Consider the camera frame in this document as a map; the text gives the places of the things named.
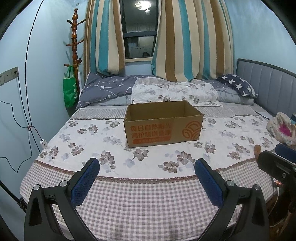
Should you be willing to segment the striped curtain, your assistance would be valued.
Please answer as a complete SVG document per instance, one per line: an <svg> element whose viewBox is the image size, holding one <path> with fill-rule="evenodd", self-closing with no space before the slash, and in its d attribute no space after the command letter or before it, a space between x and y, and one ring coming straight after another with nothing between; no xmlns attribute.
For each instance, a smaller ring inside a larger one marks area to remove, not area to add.
<svg viewBox="0 0 296 241"><path fill-rule="evenodd" d="M160 1L152 74L172 82L216 79L234 71L225 1Z"/></svg>
<svg viewBox="0 0 296 241"><path fill-rule="evenodd" d="M118 75L125 68L120 2L89 1L84 28L84 73Z"/></svg>

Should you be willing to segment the wall power outlet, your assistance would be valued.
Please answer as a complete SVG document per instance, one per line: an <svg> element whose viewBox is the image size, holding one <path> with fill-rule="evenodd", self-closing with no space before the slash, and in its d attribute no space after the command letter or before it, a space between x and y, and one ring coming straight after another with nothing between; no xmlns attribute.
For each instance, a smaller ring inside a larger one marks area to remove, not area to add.
<svg viewBox="0 0 296 241"><path fill-rule="evenodd" d="M0 86L19 77L18 67L14 67L0 74Z"/></svg>

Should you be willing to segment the folded floral quilt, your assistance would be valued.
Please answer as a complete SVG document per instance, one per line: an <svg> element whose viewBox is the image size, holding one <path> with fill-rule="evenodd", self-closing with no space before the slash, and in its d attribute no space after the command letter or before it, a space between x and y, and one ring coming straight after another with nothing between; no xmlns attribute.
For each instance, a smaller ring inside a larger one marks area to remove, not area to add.
<svg viewBox="0 0 296 241"><path fill-rule="evenodd" d="M218 98L209 83L137 84L132 88L132 104L185 100L192 106L221 106Z"/></svg>

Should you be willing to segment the grey padded headboard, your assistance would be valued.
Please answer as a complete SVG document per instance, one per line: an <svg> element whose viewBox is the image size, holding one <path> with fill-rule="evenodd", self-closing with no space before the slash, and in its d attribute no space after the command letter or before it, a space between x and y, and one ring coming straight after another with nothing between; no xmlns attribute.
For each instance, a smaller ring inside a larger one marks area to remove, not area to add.
<svg viewBox="0 0 296 241"><path fill-rule="evenodd" d="M255 103L275 116L295 113L295 73L271 64L238 59L236 75L254 88Z"/></svg>

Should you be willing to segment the small wooden figure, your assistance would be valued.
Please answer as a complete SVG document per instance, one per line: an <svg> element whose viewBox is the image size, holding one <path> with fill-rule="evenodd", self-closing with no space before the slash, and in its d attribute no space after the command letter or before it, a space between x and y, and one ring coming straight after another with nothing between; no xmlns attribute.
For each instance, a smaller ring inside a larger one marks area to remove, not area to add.
<svg viewBox="0 0 296 241"><path fill-rule="evenodd" d="M259 157L259 154L261 153L261 146L260 145L255 145L254 149L253 149L253 152L254 152L255 159L257 161L258 157Z"/></svg>

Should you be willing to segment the wooden coat rack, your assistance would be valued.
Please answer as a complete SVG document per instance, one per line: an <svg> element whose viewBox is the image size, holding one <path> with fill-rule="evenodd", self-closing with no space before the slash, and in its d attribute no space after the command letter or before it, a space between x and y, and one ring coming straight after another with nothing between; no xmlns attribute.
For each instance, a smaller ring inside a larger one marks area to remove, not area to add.
<svg viewBox="0 0 296 241"><path fill-rule="evenodd" d="M72 61L73 61L73 73L74 77L76 80L76 87L77 87L77 93L80 93L80 86L79 86L79 77L78 77L78 72L79 72L79 65L82 63L82 59L78 58L77 54L77 46L81 43L84 42L84 39L77 41L77 27L84 23L86 19L78 22L78 8L74 9L74 14L72 16L72 20L67 20L67 23L70 24L71 28L71 43L66 44L67 47L71 47L72 49Z"/></svg>

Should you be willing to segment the grey blue star duvet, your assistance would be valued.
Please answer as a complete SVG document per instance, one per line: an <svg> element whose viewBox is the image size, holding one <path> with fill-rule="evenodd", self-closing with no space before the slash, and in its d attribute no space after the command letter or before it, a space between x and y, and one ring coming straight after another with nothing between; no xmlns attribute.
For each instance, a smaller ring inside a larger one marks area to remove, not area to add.
<svg viewBox="0 0 296 241"><path fill-rule="evenodd" d="M90 72L87 75L85 86L80 92L76 109L121 97L130 100L135 82L146 77L148 75L105 76L97 72Z"/></svg>

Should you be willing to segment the right striped curtain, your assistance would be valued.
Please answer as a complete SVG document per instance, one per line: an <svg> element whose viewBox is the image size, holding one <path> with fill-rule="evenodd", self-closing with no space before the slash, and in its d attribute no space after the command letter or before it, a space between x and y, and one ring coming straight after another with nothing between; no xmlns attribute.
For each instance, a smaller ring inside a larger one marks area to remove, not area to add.
<svg viewBox="0 0 296 241"><path fill-rule="evenodd" d="M234 71L225 1L160 1L152 74L172 82L216 79Z"/></svg>

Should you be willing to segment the window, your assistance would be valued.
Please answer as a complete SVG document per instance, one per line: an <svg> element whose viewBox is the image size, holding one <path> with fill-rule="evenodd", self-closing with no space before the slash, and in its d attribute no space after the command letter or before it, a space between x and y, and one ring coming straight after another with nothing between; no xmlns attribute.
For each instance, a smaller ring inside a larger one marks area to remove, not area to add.
<svg viewBox="0 0 296 241"><path fill-rule="evenodd" d="M119 3L125 58L150 58L157 36L159 1L122 0Z"/></svg>

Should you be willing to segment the left striped curtain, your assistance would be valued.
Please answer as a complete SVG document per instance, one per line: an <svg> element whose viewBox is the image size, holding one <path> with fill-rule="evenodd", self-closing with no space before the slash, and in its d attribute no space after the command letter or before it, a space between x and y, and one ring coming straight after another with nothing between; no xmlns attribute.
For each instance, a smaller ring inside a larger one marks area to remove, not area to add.
<svg viewBox="0 0 296 241"><path fill-rule="evenodd" d="M89 1L84 28L84 73L118 75L125 68L120 2Z"/></svg>

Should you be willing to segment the floral bed cover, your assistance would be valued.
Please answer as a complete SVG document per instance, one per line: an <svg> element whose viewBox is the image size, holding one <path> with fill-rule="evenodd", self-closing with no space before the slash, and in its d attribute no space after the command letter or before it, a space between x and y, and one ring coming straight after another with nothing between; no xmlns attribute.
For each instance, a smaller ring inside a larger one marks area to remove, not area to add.
<svg viewBox="0 0 296 241"><path fill-rule="evenodd" d="M238 186L258 184L265 200L276 193L253 153L256 145L277 145L266 129L271 115L260 106L203 107L197 141L140 148L127 145L125 112L125 106L77 110L23 178L23 199L29 200L36 184L69 180L93 157L100 172L77 211L98 239L193 240L217 211L195 175L197 159Z"/></svg>

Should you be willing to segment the navy star pillow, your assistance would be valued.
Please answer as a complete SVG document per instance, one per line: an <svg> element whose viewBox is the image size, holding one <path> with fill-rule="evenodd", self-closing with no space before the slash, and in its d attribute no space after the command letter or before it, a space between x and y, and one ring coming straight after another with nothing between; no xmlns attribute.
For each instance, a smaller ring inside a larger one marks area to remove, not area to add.
<svg viewBox="0 0 296 241"><path fill-rule="evenodd" d="M235 74L225 74L216 79L220 83L232 88L243 97L256 98L258 94L255 93L254 88L245 79Z"/></svg>

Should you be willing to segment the green shopping bag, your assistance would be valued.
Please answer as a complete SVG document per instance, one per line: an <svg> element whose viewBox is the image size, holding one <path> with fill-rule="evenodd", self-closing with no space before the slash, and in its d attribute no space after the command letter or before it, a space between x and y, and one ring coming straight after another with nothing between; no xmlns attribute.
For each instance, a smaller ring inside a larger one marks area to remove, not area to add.
<svg viewBox="0 0 296 241"><path fill-rule="evenodd" d="M73 66L69 66L64 74L63 96L66 108L72 108L78 100L78 88Z"/></svg>

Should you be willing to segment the brown cardboard box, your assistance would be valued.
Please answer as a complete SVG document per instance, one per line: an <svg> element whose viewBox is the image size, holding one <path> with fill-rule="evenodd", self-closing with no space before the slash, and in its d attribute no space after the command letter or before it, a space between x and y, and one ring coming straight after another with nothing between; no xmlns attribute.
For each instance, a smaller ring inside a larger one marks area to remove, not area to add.
<svg viewBox="0 0 296 241"><path fill-rule="evenodd" d="M186 100L131 104L123 121L127 144L134 148L196 141L203 118Z"/></svg>

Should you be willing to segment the white pink plastic bag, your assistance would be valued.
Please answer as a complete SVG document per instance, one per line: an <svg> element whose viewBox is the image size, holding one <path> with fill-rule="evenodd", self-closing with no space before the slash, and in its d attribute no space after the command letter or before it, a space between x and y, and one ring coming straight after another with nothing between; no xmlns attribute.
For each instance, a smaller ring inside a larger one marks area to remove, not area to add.
<svg viewBox="0 0 296 241"><path fill-rule="evenodd" d="M286 114L278 112L268 121L266 129L277 141L295 149L295 124Z"/></svg>

